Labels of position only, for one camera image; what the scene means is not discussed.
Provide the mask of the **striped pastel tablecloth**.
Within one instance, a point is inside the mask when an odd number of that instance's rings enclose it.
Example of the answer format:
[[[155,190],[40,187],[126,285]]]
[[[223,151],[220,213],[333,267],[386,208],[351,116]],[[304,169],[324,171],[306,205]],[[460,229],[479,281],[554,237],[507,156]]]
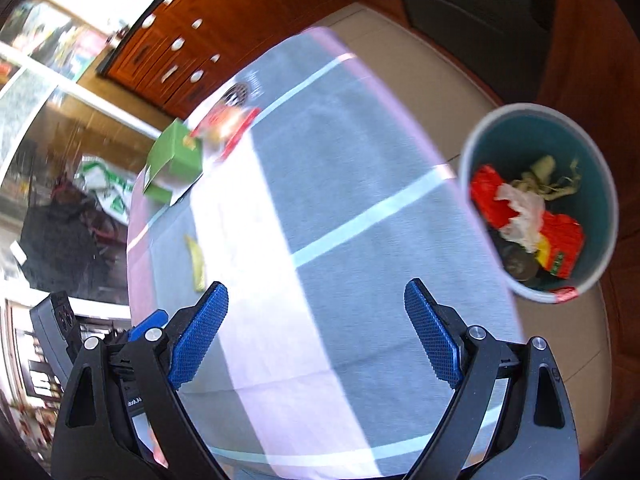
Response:
[[[186,243],[228,313],[181,401],[235,479],[406,472],[451,391],[404,307],[420,278],[495,337],[522,341],[497,257],[454,172],[382,81],[327,28],[236,76],[258,117],[165,207],[134,187],[134,321],[198,300]]]

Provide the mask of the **wooden kitchen cabinet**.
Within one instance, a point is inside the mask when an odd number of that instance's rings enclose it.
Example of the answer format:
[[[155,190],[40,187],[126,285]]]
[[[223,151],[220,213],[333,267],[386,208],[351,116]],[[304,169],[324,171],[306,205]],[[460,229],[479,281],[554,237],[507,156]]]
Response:
[[[255,58],[352,3],[407,21],[401,0],[153,0],[99,72],[183,119]]]

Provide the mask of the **teal grey trash bin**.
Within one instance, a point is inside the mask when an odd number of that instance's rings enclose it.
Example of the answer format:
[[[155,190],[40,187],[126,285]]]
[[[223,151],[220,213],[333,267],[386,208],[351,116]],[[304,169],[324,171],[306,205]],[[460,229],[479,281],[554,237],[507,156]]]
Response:
[[[496,108],[466,141],[459,179],[518,295],[562,304],[600,280],[618,234],[616,189],[573,119],[533,103]]]

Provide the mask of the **clear plastic bag red print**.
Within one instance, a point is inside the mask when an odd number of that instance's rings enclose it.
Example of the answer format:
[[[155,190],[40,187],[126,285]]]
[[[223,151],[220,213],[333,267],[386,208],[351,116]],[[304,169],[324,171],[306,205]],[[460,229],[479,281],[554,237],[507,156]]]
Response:
[[[510,243],[519,244],[529,254],[538,249],[542,216],[546,210],[544,199],[532,192],[522,192],[503,183],[498,187],[496,200],[506,202],[515,212],[508,223],[498,229],[500,235]]]

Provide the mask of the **wooden door panel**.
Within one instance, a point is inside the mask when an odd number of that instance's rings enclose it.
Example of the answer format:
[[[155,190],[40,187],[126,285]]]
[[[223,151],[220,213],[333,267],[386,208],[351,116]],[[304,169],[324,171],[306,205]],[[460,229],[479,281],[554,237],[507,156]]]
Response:
[[[555,0],[537,102],[578,122],[610,165],[639,161],[639,40],[615,0]]]

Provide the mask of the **red yellow snack wrapper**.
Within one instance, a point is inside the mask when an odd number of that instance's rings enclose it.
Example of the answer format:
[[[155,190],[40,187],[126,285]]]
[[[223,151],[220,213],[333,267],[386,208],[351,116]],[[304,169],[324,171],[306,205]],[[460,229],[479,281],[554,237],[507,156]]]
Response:
[[[526,282],[544,271],[554,278],[569,278],[585,244],[585,234],[577,220],[568,214],[552,212],[544,201],[538,249],[529,254],[519,244],[507,242],[498,232],[515,216],[506,202],[498,202],[498,187],[510,182],[489,164],[480,166],[471,180],[471,198],[498,242],[503,265],[514,280]]]

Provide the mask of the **green cardboard box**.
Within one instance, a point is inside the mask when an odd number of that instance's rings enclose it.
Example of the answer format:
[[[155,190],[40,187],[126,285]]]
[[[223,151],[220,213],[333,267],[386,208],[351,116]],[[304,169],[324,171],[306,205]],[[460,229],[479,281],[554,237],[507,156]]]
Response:
[[[201,177],[202,142],[175,119],[156,139],[143,171],[143,194],[173,205]]]

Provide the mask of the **yellow leaf scrap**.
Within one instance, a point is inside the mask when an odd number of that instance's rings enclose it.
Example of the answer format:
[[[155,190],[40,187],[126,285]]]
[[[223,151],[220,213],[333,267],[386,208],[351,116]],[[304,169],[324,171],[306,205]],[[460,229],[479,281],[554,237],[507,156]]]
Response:
[[[198,242],[189,235],[186,235],[184,240],[186,241],[186,248],[188,248],[191,258],[193,288],[196,292],[204,292],[206,289],[206,274],[201,248],[198,246]]]

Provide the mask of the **white red printed sheet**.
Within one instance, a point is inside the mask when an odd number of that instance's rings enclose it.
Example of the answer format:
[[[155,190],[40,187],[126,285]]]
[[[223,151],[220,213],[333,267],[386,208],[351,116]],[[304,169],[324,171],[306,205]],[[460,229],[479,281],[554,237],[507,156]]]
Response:
[[[201,148],[203,158],[224,162],[259,113],[259,107],[250,106],[250,85],[237,82],[224,92],[183,143],[187,148]]]

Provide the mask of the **dried bamboo leaf bundle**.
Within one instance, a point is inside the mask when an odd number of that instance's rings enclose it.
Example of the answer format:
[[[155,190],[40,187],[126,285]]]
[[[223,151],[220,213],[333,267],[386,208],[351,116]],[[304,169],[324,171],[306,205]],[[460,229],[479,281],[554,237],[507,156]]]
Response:
[[[541,196],[546,202],[571,196],[578,192],[582,175],[578,171],[578,159],[570,162],[570,175],[561,176],[553,181],[556,161],[551,155],[544,155],[536,160],[529,170],[521,173],[519,179],[510,182],[514,188],[522,192],[532,192]]]

